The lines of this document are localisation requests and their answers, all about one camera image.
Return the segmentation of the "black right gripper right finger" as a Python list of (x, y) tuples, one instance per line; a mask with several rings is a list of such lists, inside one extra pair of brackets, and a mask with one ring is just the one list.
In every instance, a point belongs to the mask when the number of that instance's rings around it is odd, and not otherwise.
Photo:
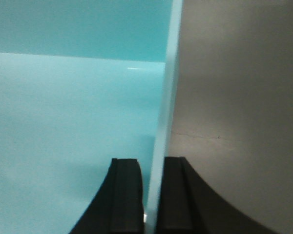
[(272, 234), (216, 193), (185, 157), (165, 157), (158, 234)]

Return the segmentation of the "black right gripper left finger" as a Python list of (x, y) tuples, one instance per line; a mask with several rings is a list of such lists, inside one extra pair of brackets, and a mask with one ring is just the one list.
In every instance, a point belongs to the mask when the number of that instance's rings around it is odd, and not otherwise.
[(137, 159), (112, 159), (101, 187), (70, 233), (144, 233), (143, 180)]

